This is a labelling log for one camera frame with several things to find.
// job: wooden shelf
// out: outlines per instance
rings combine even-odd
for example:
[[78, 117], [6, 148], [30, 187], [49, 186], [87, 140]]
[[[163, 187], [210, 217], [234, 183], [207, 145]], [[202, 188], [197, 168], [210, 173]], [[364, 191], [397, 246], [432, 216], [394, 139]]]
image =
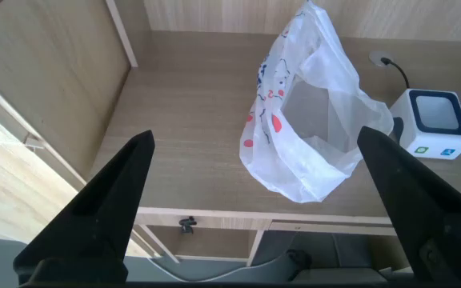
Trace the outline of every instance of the wooden shelf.
[[[239, 159], [239, 139], [256, 95], [258, 65], [274, 35], [152, 32], [147, 62], [129, 73], [92, 174], [137, 133], [156, 141], [139, 214], [390, 224], [364, 162], [321, 203], [270, 192]], [[461, 102], [461, 42], [342, 38], [361, 88], [390, 106], [404, 91], [398, 71], [376, 67], [389, 51], [421, 89], [453, 90]], [[461, 192], [461, 155], [422, 159]]]
[[256, 234], [262, 233], [256, 230], [194, 227], [193, 234], [182, 234], [180, 227], [147, 227], [164, 245], [163, 249], [170, 252], [170, 256], [196, 260], [247, 262], [254, 247]]

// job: small white device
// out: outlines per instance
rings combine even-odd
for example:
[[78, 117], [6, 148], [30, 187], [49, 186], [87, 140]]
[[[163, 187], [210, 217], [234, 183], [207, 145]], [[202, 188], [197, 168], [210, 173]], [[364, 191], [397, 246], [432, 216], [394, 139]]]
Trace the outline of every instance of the small white device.
[[413, 156], [452, 160], [461, 154], [461, 105], [455, 92], [407, 89], [391, 113], [403, 120], [399, 145]]

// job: wooden cabinet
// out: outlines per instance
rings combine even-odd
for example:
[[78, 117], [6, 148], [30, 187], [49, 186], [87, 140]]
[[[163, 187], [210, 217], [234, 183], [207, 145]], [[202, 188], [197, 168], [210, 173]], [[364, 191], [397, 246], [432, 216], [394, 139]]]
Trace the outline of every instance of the wooden cabinet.
[[[201, 1], [209, 22], [198, 22], [202, 10], [170, 7], [193, 2], [159, 3], [0, 1], [0, 238], [30, 241], [145, 130], [156, 149], [128, 255], [250, 265], [265, 230], [395, 235], [363, 162], [323, 202], [298, 204], [266, 190], [239, 159], [259, 63], [301, 1], [215, 1], [225, 15]], [[452, 90], [461, 102], [461, 42], [425, 41], [461, 40], [460, 17], [432, 24], [461, 15], [461, 3], [367, 3], [320, 3], [351, 36], [341, 43], [361, 89], [388, 106], [404, 91], [398, 71], [368, 60], [385, 50], [413, 86]], [[371, 21], [371, 11], [392, 7], [396, 17]], [[423, 162], [461, 191], [461, 155]], [[182, 234], [190, 216], [194, 234]]]

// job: plastic bag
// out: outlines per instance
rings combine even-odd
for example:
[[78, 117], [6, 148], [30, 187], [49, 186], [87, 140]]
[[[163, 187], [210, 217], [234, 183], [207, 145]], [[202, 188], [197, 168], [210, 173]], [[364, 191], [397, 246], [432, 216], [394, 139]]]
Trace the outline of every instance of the plastic bag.
[[327, 12], [309, 1], [259, 67], [239, 157], [268, 190], [321, 202], [363, 158], [362, 126], [389, 134], [391, 113], [360, 90]]

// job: black cable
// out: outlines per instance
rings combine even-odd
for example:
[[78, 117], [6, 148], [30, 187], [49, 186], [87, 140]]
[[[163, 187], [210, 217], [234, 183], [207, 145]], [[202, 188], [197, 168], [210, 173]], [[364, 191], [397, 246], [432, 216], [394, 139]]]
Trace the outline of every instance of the black cable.
[[403, 76], [403, 79], [405, 79], [405, 85], [407, 86], [407, 89], [410, 88], [410, 84], [408, 84], [408, 78], [405, 75], [405, 72], [403, 72], [403, 69], [401, 69], [401, 67], [398, 66], [398, 64], [394, 63], [392, 60], [390, 60], [389, 58], [385, 58], [385, 57], [382, 57], [380, 59], [380, 61], [385, 65], [391, 64], [392, 66], [396, 67], [399, 70], [399, 72], [401, 72], [401, 75]]

